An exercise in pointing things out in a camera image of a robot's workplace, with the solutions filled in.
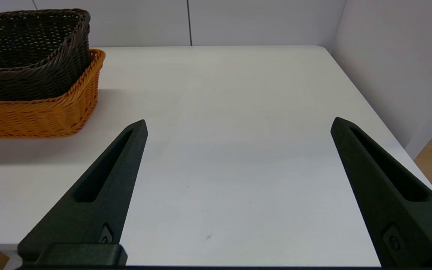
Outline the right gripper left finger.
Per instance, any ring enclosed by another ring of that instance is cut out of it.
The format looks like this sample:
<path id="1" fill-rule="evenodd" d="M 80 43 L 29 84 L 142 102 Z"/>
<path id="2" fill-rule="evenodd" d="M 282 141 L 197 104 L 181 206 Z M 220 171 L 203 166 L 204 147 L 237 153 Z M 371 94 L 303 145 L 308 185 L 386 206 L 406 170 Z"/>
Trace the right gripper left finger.
<path id="1" fill-rule="evenodd" d="M 146 140 L 146 122 L 125 127 L 17 246 L 24 268 L 116 268 Z"/>

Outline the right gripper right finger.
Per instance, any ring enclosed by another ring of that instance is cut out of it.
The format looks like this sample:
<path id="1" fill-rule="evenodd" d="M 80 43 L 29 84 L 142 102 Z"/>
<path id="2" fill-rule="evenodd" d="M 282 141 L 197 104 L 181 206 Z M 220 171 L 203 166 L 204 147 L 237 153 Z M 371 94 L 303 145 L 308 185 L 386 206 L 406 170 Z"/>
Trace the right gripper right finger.
<path id="1" fill-rule="evenodd" d="M 432 190 L 355 123 L 330 133 L 380 265 L 432 268 Z"/>

